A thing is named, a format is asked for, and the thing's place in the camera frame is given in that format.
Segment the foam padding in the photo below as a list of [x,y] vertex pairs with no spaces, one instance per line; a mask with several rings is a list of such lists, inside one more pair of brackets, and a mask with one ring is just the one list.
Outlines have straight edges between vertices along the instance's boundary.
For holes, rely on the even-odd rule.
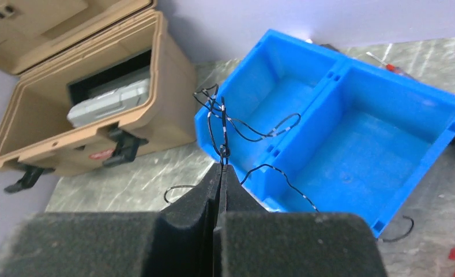
[[0,276],[142,276],[155,213],[52,213],[23,223],[0,249]]
[[225,214],[223,276],[387,276],[368,225],[350,214]]

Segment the tan plastic case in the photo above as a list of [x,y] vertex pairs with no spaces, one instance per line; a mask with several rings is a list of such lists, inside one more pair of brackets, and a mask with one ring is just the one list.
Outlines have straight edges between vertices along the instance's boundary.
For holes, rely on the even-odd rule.
[[[195,140],[195,70],[146,0],[0,1],[0,69],[20,76],[0,125],[0,170],[81,174],[116,147],[112,126],[147,139],[137,155]],[[67,84],[152,48],[149,99],[80,128]]]

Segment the screwdriver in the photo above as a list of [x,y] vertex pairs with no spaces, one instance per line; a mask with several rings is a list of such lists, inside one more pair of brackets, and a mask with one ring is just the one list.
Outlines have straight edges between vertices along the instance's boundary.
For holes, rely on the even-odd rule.
[[389,63],[386,63],[386,62],[382,61],[381,59],[379,59],[377,56],[375,56],[371,52],[366,52],[366,54],[368,56],[376,59],[379,63],[383,64],[388,71],[393,72],[393,73],[395,73],[397,75],[408,77],[408,78],[411,78],[411,79],[415,80],[414,77],[412,77],[411,75],[409,75],[408,73],[403,71],[402,68],[400,68],[398,66],[391,65]]

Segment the black foam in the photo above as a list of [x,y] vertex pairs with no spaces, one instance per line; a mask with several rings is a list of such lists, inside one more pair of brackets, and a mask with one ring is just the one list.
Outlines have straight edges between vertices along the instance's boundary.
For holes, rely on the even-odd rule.
[[0,250],[0,276],[142,276],[155,213],[49,213]]
[[368,225],[350,214],[225,214],[223,276],[387,276]]
[[161,212],[26,221],[1,247],[0,276],[386,275],[361,218],[267,213],[231,166],[214,164]]

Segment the case lid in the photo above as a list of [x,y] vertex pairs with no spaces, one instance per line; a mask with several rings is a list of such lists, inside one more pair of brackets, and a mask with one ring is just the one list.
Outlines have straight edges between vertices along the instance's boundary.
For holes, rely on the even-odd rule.
[[21,74],[154,0],[0,0],[0,69]]

